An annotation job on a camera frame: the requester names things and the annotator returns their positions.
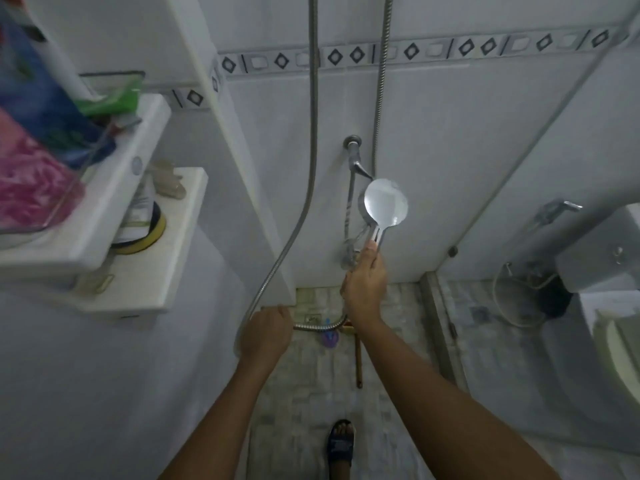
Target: wooden handle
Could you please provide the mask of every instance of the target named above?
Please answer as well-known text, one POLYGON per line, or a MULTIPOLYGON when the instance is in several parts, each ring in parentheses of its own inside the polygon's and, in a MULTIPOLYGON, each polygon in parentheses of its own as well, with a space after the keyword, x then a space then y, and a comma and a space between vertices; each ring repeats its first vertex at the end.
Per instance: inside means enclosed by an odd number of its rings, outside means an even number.
POLYGON ((362 389, 362 352, 360 351, 360 338, 356 333, 356 387, 362 389))

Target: shower hose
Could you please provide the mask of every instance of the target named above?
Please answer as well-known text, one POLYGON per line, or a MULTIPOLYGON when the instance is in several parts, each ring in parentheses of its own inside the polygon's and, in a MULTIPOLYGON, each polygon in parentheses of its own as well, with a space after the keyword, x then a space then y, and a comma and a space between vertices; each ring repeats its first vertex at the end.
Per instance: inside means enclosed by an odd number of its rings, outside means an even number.
MULTIPOLYGON (((389 43, 389 34, 391 29, 391 7, 393 0, 385 0, 385 15, 383 21, 383 33, 381 39, 381 51, 380 51, 380 65, 378 70, 378 92, 376 97, 376 115, 374 122, 374 135, 373 135, 373 150, 372 150, 372 158, 373 158, 373 170, 375 175, 376 170, 376 151, 378 147, 378 131, 380 128, 380 115, 382 110, 382 95, 384 92, 384 83, 385 83, 385 72, 387 67, 387 53, 388 53, 388 43, 389 43)), ((305 203, 302 207, 302 212, 300 213, 300 217, 298 218, 298 222, 294 227, 291 236, 289 236, 289 240, 284 245, 280 256, 276 259, 276 262, 273 264, 271 270, 267 274, 267 277, 262 282, 258 292, 253 297, 251 304, 249 304, 249 308, 247 308, 246 313, 244 314, 243 323, 246 323, 253 312, 255 311, 255 307, 258 305, 260 298, 262 297, 264 291, 267 289, 267 286, 273 279, 276 274, 278 268, 284 261, 285 257, 289 253, 294 241, 298 237, 300 233, 300 229, 302 225, 305 223, 305 219, 309 213, 309 208, 311 207, 311 200, 313 198, 314 193, 314 185, 316 183, 316 163, 317 163, 317 129, 318 129, 318 64, 319 64, 319 50, 317 43, 317 24, 318 24, 318 5, 317 0, 308 0, 308 18, 309 18, 309 106, 310 106, 310 151, 309 151, 309 179, 307 184, 307 196, 305 197, 305 203)), ((325 325, 315 325, 308 323, 295 323, 293 328, 295 330, 303 330, 303 331, 330 331, 335 330, 340 327, 347 316, 345 313, 342 313, 340 319, 336 322, 325 324, 325 325)))

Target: sandal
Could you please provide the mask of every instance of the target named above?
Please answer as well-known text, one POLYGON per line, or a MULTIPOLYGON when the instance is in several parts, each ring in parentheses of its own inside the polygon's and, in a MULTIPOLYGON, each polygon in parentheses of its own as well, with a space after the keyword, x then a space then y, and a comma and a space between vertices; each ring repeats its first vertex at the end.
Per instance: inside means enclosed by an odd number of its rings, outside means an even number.
MULTIPOLYGON (((329 438, 326 442, 326 457, 329 466, 331 466, 334 461, 348 461, 349 466, 351 466, 355 440, 356 428, 352 425, 351 421, 348 419, 336 421, 331 427, 331 432, 329 432, 329 438), (345 433, 343 435, 334 433, 335 428, 343 424, 351 425, 353 433, 345 433)), ((331 468, 329 468, 329 480, 331 480, 331 468)))

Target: foot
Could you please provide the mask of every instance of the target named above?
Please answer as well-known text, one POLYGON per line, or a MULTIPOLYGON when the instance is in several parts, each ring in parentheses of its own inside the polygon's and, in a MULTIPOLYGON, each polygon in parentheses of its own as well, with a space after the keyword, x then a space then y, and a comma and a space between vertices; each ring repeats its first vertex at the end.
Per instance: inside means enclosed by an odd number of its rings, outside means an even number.
POLYGON ((355 430, 350 421, 341 419, 333 425, 326 445, 330 480, 349 480, 355 430))

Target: silver shower head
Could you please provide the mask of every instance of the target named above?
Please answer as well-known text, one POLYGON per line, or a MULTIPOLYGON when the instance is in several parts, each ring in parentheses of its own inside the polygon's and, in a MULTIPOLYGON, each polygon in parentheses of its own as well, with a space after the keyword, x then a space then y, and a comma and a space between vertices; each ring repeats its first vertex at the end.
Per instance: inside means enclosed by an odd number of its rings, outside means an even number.
POLYGON ((380 247, 386 229, 397 226, 406 218, 409 203, 395 182, 377 178, 360 194, 358 208, 371 227, 367 241, 374 241, 380 247))

